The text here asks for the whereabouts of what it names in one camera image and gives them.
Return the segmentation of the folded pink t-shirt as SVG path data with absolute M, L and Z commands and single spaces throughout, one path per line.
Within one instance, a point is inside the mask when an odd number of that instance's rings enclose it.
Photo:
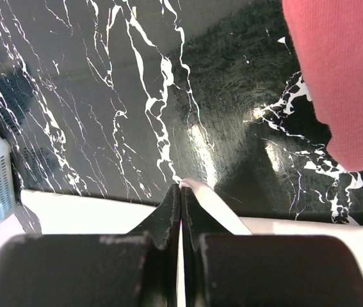
M 363 171 L 363 1 L 284 1 L 296 55 L 329 154 Z

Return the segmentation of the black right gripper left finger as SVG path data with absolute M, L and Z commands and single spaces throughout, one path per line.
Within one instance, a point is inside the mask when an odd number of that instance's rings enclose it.
M 181 192 L 123 235 L 18 235 L 0 249 L 0 306 L 176 306 Z

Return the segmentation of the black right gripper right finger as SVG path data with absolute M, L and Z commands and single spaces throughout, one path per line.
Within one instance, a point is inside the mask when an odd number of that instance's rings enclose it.
M 325 235 L 235 235 L 181 190 L 187 306 L 363 306 L 363 275 Z

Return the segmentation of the white Coca-Cola t-shirt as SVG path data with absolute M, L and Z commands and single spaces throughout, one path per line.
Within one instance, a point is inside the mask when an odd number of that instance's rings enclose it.
M 203 182 L 184 179 L 180 187 L 193 190 L 200 205 L 234 234 L 329 235 L 343 241 L 351 250 L 363 275 L 363 226 L 285 219 L 238 217 Z M 126 233 L 154 211 L 154 207 L 124 201 L 24 190 L 22 199 L 38 214 L 44 234 Z M 15 215 L 0 224 L 0 248 L 10 238 L 23 234 Z

